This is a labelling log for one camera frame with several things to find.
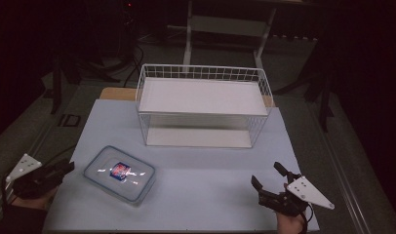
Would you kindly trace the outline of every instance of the plastic container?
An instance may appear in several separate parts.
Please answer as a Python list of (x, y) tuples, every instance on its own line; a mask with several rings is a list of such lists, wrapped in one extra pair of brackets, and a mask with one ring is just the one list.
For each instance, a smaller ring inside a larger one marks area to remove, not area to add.
[(138, 205), (155, 181), (155, 169), (108, 145), (88, 165), (84, 177), (114, 197)]

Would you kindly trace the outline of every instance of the floor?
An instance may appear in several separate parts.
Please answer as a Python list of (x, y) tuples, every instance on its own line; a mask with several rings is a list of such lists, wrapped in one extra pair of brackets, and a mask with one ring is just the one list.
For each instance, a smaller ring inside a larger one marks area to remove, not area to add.
[[(141, 63), (180, 64), (184, 52), (184, 30), (172, 29), (170, 39), (157, 42), (153, 35), (139, 40), (136, 57)], [(251, 40), (246, 46), (228, 45), (219, 37), (193, 35), (191, 64), (255, 67)], [(271, 38), (262, 56), (271, 90), (296, 80), (315, 42)], [(107, 83), (83, 72), (80, 85), (63, 80), (62, 106), (51, 115), (52, 100), (40, 97), (0, 136), (0, 180), (24, 152), (42, 162), (75, 144), (90, 114), (94, 101), (104, 87), (121, 87), (133, 67), (112, 76), (119, 83)], [(51, 86), (52, 74), (43, 77)], [(133, 75), (129, 86), (136, 83)], [(306, 86), (275, 96), (283, 115), (299, 167), (310, 181), (336, 204), (333, 211), (314, 207), (321, 230), (317, 233), (396, 233), (396, 214), (387, 201), (367, 156), (347, 120), (337, 96), (331, 95), (328, 133), (320, 128), (317, 116), (320, 100), (306, 102)], [(67, 127), (61, 116), (79, 116), (76, 127)], [(71, 157), (73, 150), (60, 158)]]

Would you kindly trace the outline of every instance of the table surface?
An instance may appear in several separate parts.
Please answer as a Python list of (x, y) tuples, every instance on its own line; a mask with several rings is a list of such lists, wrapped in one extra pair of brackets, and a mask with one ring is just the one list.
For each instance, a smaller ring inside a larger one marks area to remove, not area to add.
[[(133, 90), (109, 88), (94, 104), (44, 230), (127, 232), (262, 232), (276, 228), (275, 214), (260, 206), (251, 176), (278, 193), (286, 181), (273, 168), (280, 162), (299, 173), (283, 119), (273, 108), (251, 149), (145, 146)], [(83, 177), (107, 145), (156, 168), (156, 181), (139, 206), (126, 204)], [(310, 230), (317, 230), (315, 217)]]

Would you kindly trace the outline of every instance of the black cable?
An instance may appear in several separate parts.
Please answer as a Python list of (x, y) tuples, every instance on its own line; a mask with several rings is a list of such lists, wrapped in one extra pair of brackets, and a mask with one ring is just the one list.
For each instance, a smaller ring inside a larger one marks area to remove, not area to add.
[(138, 49), (140, 50), (140, 59), (137, 60), (137, 59), (135, 58), (135, 56), (134, 56), (133, 60), (134, 60), (135, 68), (131, 71), (131, 73), (130, 73), (130, 74), (128, 75), (128, 77), (126, 78), (125, 83), (123, 84), (123, 88), (126, 88), (126, 84), (127, 84), (128, 81), (131, 79), (131, 76), (134, 74), (134, 72), (135, 72), (136, 70), (138, 71), (138, 73), (140, 73), (140, 72), (139, 72), (139, 66), (141, 65), (141, 62), (142, 62), (142, 60), (143, 60), (143, 49), (142, 49), (140, 46), (138, 46), (138, 45), (136, 45), (136, 48), (138, 48)]
[(310, 218), (308, 219), (308, 221), (307, 221), (307, 222), (309, 222), (309, 221), (311, 220), (311, 218), (313, 218), (313, 215), (314, 215), (313, 207), (311, 207), (311, 205), (310, 205), (310, 204), (308, 204), (308, 207), (309, 207), (309, 208), (310, 208), (310, 210), (311, 210), (311, 215), (310, 215)]
[(49, 165), (53, 160), (55, 160), (57, 157), (59, 157), (61, 154), (67, 152), (68, 150), (76, 147), (77, 144), (73, 144), (71, 146), (69, 146), (68, 148), (64, 149), (63, 151), (59, 152), (58, 154), (56, 154), (55, 156), (53, 156), (52, 158), (50, 158), (44, 165)]
[(9, 203), (7, 202), (7, 193), (6, 193), (6, 178), (10, 174), (10, 172), (13, 170), (14, 167), (11, 167), (8, 171), (6, 171), (3, 174), (3, 178), (1, 179), (1, 184), (0, 184), (0, 189), (1, 189), (1, 200), (3, 202), (2, 208), (3, 208), (3, 213), (7, 210), (7, 207), (9, 206)]

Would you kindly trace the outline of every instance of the wire basket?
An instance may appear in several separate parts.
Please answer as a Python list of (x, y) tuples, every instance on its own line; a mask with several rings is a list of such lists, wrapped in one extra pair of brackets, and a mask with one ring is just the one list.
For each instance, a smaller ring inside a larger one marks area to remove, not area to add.
[(249, 148), (274, 106), (262, 69), (145, 64), (137, 110), (146, 145)]

